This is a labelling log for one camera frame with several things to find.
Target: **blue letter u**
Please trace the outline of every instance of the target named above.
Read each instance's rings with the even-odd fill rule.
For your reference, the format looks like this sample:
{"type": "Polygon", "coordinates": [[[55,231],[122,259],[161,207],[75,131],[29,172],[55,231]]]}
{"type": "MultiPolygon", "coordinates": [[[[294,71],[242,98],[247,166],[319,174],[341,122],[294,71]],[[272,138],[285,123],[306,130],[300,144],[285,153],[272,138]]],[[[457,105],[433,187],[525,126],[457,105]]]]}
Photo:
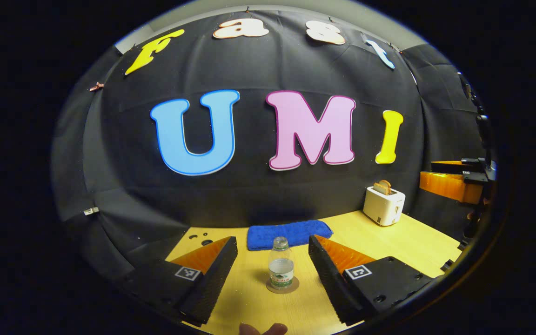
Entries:
{"type": "Polygon", "coordinates": [[[158,146],[162,160],[178,174],[199,176],[212,174],[225,167],[235,153],[233,104],[239,101],[239,92],[221,89],[204,94],[203,106],[210,108],[213,143],[204,154],[189,152],[183,133],[183,113],[189,108],[186,99],[175,99],[156,105],[150,117],[157,123],[158,146]]]}

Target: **finger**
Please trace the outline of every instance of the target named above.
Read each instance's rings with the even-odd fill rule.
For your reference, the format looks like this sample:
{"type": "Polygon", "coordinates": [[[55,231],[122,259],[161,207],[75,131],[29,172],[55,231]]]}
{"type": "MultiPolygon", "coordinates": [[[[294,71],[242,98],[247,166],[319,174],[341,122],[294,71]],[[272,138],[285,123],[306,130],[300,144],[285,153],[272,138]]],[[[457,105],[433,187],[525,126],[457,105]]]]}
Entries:
{"type": "Polygon", "coordinates": [[[260,332],[254,327],[241,322],[239,325],[239,335],[260,335],[260,332]]]}
{"type": "Polygon", "coordinates": [[[285,335],[289,331],[289,328],[287,326],[283,325],[282,323],[275,323],[266,331],[266,333],[262,335],[285,335]]]}

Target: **plastic water bottle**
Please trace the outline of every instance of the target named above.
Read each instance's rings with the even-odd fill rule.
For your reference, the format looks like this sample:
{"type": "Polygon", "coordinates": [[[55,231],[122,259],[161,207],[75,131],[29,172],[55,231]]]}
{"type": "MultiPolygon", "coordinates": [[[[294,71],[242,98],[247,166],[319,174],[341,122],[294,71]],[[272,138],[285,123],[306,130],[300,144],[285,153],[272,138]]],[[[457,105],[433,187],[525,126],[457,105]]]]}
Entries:
{"type": "Polygon", "coordinates": [[[273,288],[283,290],[293,283],[293,261],[289,241],[285,237],[279,236],[274,239],[268,269],[270,269],[270,285],[273,288]]]}

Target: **pink letter m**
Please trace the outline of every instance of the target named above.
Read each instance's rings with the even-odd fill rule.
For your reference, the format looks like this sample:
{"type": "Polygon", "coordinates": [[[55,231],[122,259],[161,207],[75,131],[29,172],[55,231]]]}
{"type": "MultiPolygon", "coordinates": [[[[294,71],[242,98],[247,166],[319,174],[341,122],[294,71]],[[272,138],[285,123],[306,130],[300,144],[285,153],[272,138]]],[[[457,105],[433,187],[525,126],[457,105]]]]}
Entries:
{"type": "Polygon", "coordinates": [[[355,158],[351,150],[355,100],[333,95],[319,121],[299,92],[272,92],[266,102],[276,109],[276,155],[269,162],[273,170],[291,170],[301,165],[302,159],[295,153],[295,137],[311,165],[320,158],[328,137],[330,148],[324,155],[325,163],[346,164],[355,158]]]}

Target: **folded towel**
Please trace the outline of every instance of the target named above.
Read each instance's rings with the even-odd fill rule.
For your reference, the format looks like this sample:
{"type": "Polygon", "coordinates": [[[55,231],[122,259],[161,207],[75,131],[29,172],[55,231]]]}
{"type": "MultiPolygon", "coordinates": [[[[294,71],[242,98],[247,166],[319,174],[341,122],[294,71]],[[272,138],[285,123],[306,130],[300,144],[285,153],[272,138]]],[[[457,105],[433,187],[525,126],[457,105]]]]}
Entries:
{"type": "Polygon", "coordinates": [[[270,250],[272,242],[279,236],[286,237],[289,246],[300,246],[309,242],[311,235],[319,235],[325,238],[332,236],[332,229],[320,220],[287,223],[276,226],[251,226],[247,231],[247,249],[270,250]]]}

